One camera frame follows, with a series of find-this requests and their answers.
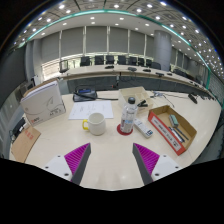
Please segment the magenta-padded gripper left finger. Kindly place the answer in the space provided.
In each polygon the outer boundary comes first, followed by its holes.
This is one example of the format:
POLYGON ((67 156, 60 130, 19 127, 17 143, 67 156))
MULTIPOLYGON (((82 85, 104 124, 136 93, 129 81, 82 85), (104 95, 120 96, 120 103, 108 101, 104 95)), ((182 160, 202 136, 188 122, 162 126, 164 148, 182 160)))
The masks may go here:
POLYGON ((56 155, 43 169, 76 185, 81 183, 87 161, 91 154, 91 144, 87 143, 66 155, 56 155))

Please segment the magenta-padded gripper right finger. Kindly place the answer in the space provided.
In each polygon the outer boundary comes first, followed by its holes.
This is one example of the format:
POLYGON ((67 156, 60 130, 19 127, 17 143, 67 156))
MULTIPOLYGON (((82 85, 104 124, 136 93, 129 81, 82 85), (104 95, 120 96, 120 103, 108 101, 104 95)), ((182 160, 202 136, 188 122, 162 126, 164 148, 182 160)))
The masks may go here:
POLYGON ((132 153, 136 159, 142 181, 145 185, 182 169, 168 155, 159 155, 137 143, 133 144, 132 153))

